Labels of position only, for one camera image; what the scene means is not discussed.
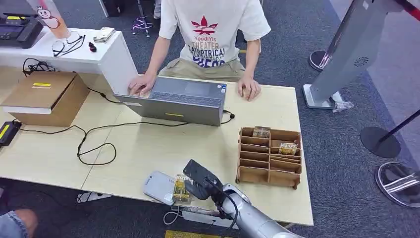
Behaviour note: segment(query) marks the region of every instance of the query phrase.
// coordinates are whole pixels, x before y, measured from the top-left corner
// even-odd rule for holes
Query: red logo
[[[213,31],[213,30],[217,26],[217,23],[208,26],[205,16],[203,16],[203,18],[201,19],[201,24],[199,24],[195,21],[191,21],[191,23],[196,27],[196,30],[194,30],[194,31],[198,32],[200,35],[202,35],[202,34],[210,35],[212,33],[215,33],[215,31]]]

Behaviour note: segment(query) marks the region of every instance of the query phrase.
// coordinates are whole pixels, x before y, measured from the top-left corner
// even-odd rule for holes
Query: white power bank
[[[175,203],[172,200],[174,188],[174,178],[160,171],[154,171],[147,178],[143,186],[143,192],[159,202],[172,206]]]

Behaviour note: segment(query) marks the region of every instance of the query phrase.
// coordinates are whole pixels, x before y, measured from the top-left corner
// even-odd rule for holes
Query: robotic arm
[[[193,180],[185,181],[186,189],[200,200],[211,196],[221,218],[233,220],[240,230],[251,238],[300,238],[276,221],[252,206],[249,198],[231,184],[222,185],[220,180],[198,164],[190,160],[184,174]]]

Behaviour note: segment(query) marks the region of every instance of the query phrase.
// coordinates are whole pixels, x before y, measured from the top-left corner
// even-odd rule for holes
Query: yellow sticker
[[[0,132],[0,139],[4,136],[4,134],[6,133],[7,129],[9,128],[9,125],[6,125],[4,127],[4,129]]]
[[[204,234],[190,233],[190,232],[178,232],[178,231],[171,231],[171,230],[167,230],[165,233],[165,238],[219,238],[219,237],[220,236],[204,235]]]
[[[34,86],[41,86],[41,87],[50,87],[51,84],[49,83],[34,83]]]
[[[21,17],[19,17],[19,16],[8,16],[7,17],[8,20],[20,20],[20,18],[25,19],[24,16],[21,16]]]
[[[168,115],[168,116],[176,116],[176,117],[183,117],[184,116],[184,115],[173,114],[173,113],[165,113],[165,115]]]

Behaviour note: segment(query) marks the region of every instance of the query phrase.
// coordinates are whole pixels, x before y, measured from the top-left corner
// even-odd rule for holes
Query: white cable
[[[175,218],[171,221],[171,222],[166,222],[166,220],[165,220],[165,218],[166,218],[166,216],[168,215],[168,214],[175,214]],[[179,207],[178,207],[178,211],[177,212],[172,212],[172,211],[170,211],[170,212],[167,212],[164,216],[163,216],[163,223],[165,223],[165,225],[172,225],[175,221],[176,221],[176,219],[178,218],[178,217],[183,217],[182,215],[180,215],[179,214]]]

